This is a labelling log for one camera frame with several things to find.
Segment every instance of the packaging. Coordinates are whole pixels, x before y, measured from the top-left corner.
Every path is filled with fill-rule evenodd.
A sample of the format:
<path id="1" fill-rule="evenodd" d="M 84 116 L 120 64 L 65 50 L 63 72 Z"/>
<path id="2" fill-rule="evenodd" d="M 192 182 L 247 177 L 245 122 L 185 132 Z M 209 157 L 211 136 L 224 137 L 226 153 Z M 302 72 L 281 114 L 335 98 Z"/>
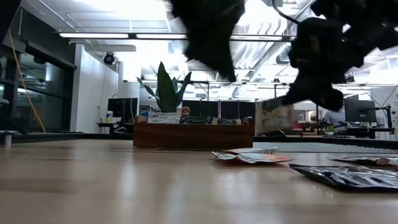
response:
<path id="1" fill-rule="evenodd" d="M 113 123 L 113 111 L 107 111 L 106 112 L 106 119 L 105 122 L 107 123 Z"/>
<path id="2" fill-rule="evenodd" d="M 282 106 L 283 96 L 259 102 L 256 109 L 258 134 L 292 128 L 295 123 L 293 105 Z"/>
<path id="3" fill-rule="evenodd" d="M 258 153 L 243 153 L 243 154 L 221 154 L 213 152 L 215 158 L 219 161 L 229 162 L 245 162 L 249 164 L 261 163 L 261 164 L 274 164 L 277 162 L 288 162 L 292 159 L 285 156 L 277 156 L 270 154 L 258 154 Z"/>
<path id="4" fill-rule="evenodd" d="M 148 123 L 176 124 L 178 123 L 177 113 L 149 113 Z"/>
<path id="5" fill-rule="evenodd" d="M 271 147 L 268 149 L 259 149 L 259 148 L 240 148 L 240 149 L 228 149 L 225 152 L 231 154 L 243 154 L 243 153 L 257 153 L 257 154 L 276 154 L 279 152 L 278 147 Z"/>
<path id="6" fill-rule="evenodd" d="M 359 164 L 362 166 L 398 166 L 398 157 L 391 156 L 366 156 L 366 157 L 340 157 L 336 159 L 330 159 L 339 162 L 349 162 L 352 164 Z"/>
<path id="7" fill-rule="evenodd" d="M 398 172 L 367 167 L 301 166 L 290 168 L 336 190 L 398 192 Z"/>

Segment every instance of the computer monitor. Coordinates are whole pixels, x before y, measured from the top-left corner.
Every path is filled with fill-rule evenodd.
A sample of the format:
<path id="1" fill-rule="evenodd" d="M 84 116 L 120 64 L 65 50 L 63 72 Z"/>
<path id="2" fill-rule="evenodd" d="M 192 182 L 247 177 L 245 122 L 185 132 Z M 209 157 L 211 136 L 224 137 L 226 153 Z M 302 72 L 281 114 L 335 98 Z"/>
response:
<path id="1" fill-rule="evenodd" d="M 122 118 L 122 122 L 132 121 L 137 114 L 137 98 L 115 98 L 108 100 L 108 111 L 114 118 Z"/>
<path id="2" fill-rule="evenodd" d="M 374 102 L 369 100 L 344 100 L 346 121 L 376 123 Z"/>

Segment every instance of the desk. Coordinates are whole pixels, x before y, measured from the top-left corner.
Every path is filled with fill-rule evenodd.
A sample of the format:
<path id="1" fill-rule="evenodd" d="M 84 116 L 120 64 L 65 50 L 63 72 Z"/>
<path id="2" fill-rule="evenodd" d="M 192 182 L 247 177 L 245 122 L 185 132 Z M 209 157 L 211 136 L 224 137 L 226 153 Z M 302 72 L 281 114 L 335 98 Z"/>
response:
<path id="1" fill-rule="evenodd" d="M 390 132 L 388 128 L 347 128 L 347 135 L 376 138 L 376 132 Z"/>
<path id="2" fill-rule="evenodd" d="M 355 224 L 398 219 L 397 194 L 338 192 L 287 163 L 221 166 L 210 152 L 131 149 L 131 140 L 13 147 L 17 154 L 0 154 L 0 223 Z M 283 155 L 294 158 L 292 163 L 316 166 L 352 166 L 327 157 L 360 156 Z"/>
<path id="3" fill-rule="evenodd" d="M 106 134 L 105 128 L 109 128 L 109 133 L 113 133 L 114 130 L 120 127 L 124 127 L 127 129 L 127 133 L 132 134 L 134 124 L 119 124 L 119 123 L 96 123 L 99 127 L 98 133 L 99 134 Z"/>

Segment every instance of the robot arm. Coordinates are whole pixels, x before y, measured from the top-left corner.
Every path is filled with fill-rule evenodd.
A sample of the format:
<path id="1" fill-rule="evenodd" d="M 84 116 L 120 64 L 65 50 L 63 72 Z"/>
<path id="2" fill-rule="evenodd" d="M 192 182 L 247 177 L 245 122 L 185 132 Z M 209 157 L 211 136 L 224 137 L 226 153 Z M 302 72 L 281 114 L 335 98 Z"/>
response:
<path id="1" fill-rule="evenodd" d="M 199 60 L 229 82 L 235 82 L 229 37 L 244 13 L 245 0 L 170 0 L 173 14 L 187 28 L 189 46 L 185 55 Z M 290 65 L 298 69 L 296 80 L 283 97 L 283 105 L 311 100 L 332 111 L 343 106 L 342 92 L 332 84 L 344 83 L 351 67 L 361 67 L 364 57 L 376 47 L 398 45 L 395 0 L 317 0 L 311 9 L 316 17 L 297 23 L 297 38 L 291 44 Z M 350 28 L 343 32 L 343 26 Z"/>

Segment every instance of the snake plant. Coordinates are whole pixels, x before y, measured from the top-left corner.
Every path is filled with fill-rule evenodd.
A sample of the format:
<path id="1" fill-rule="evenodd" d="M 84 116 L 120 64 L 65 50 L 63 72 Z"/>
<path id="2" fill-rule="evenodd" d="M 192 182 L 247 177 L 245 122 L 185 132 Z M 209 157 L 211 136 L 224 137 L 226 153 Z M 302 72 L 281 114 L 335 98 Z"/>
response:
<path id="1" fill-rule="evenodd" d="M 155 92 L 145 85 L 140 78 L 137 78 L 137 80 L 151 96 L 155 97 L 157 105 L 163 113 L 175 113 L 182 102 L 185 89 L 191 81 L 191 72 L 185 76 L 180 91 L 178 90 L 177 79 L 175 77 L 170 78 L 162 62 L 157 71 L 157 89 Z"/>

